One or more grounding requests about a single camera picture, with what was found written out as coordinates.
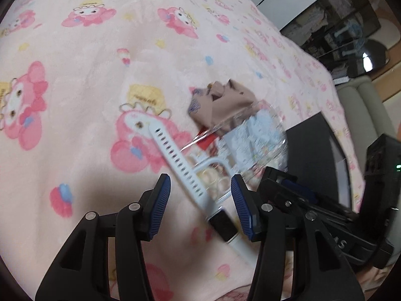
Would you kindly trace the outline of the white smartwatch with band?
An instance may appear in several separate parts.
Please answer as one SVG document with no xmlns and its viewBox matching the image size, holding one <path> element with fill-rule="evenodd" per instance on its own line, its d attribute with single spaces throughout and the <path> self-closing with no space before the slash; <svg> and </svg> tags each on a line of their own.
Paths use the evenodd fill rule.
<svg viewBox="0 0 401 301">
<path fill-rule="evenodd" d="M 180 152 L 167 129 L 157 122 L 149 125 L 149 132 L 166 163 L 185 188 L 190 200 L 202 212 L 206 222 L 246 263 L 255 266 L 258 258 L 256 252 L 241 237 L 224 208 L 210 197 L 201 179 Z"/>
</svg>

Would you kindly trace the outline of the clear bag with blue card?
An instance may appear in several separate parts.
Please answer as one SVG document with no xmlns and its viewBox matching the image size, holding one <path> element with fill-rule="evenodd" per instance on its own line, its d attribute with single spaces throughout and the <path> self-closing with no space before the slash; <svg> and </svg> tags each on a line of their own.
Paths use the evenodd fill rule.
<svg viewBox="0 0 401 301">
<path fill-rule="evenodd" d="M 256 189 L 265 167 L 287 169 L 285 129 L 264 100 L 199 133 L 181 151 L 190 152 L 188 160 L 195 174 L 217 203 L 230 197 L 235 174 Z"/>
</svg>

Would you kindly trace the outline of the black storage box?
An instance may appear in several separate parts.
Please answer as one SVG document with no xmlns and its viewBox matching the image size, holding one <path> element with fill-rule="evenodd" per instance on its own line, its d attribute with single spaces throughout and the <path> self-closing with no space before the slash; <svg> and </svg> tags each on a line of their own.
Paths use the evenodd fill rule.
<svg viewBox="0 0 401 301">
<path fill-rule="evenodd" d="M 307 188 L 312 200 L 324 197 L 352 207 L 347 157 L 320 112 L 286 130 L 287 171 Z"/>
</svg>

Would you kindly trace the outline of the grey sofa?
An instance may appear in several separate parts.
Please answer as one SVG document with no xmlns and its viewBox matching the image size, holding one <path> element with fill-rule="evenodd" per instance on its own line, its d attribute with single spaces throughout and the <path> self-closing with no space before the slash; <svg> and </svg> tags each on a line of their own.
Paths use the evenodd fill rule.
<svg viewBox="0 0 401 301">
<path fill-rule="evenodd" d="M 339 84 L 336 92 L 355 147 L 366 148 L 382 134 L 396 137 L 389 114 L 368 76 Z"/>
</svg>

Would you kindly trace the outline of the beige fabric pouch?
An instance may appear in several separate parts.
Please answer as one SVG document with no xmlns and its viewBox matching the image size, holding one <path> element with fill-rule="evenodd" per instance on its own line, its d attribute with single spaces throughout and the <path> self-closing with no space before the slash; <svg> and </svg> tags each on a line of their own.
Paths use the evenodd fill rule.
<svg viewBox="0 0 401 301">
<path fill-rule="evenodd" d="M 228 80 L 226 84 L 216 81 L 206 88 L 192 90 L 187 112 L 199 125 L 213 128 L 256 101 L 254 93 L 235 80 Z"/>
</svg>

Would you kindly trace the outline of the pink cartoon blanket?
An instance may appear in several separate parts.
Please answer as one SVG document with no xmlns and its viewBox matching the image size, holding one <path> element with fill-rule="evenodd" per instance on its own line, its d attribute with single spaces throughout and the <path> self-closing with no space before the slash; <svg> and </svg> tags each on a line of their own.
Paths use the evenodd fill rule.
<svg viewBox="0 0 401 301">
<path fill-rule="evenodd" d="M 322 113 L 364 180 L 332 77 L 251 0 L 15 0 L 1 22 L 1 257 L 29 295 L 89 211 L 114 213 L 199 128 L 192 93 L 232 80 L 285 128 Z"/>
</svg>

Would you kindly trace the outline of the dark display shelf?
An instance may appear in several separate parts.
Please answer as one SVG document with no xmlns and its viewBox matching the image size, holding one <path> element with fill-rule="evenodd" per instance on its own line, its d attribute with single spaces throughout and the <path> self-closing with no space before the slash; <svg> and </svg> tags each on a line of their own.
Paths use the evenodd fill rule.
<svg viewBox="0 0 401 301">
<path fill-rule="evenodd" d="M 388 49 L 371 36 L 381 29 L 368 0 L 317 0 L 281 34 L 337 78 L 357 78 L 385 67 Z"/>
</svg>

